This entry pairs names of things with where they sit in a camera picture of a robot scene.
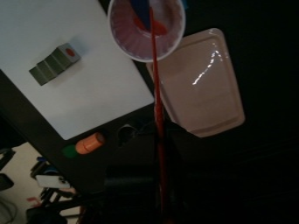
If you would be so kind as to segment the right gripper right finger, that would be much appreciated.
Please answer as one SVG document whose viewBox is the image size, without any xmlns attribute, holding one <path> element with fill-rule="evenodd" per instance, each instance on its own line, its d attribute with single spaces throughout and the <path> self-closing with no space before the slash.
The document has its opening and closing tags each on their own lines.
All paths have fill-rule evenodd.
<svg viewBox="0 0 299 224">
<path fill-rule="evenodd" d="M 187 173 L 173 181 L 175 224 L 216 224 L 213 181 L 208 175 Z"/>
</svg>

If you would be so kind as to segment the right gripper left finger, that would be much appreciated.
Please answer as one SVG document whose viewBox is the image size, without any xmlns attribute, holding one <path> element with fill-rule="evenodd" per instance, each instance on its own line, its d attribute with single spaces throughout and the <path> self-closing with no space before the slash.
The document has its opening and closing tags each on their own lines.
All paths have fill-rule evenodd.
<svg viewBox="0 0 299 224">
<path fill-rule="evenodd" d="M 155 224 L 155 175 L 151 166 L 111 166 L 105 176 L 105 224 Z"/>
</svg>

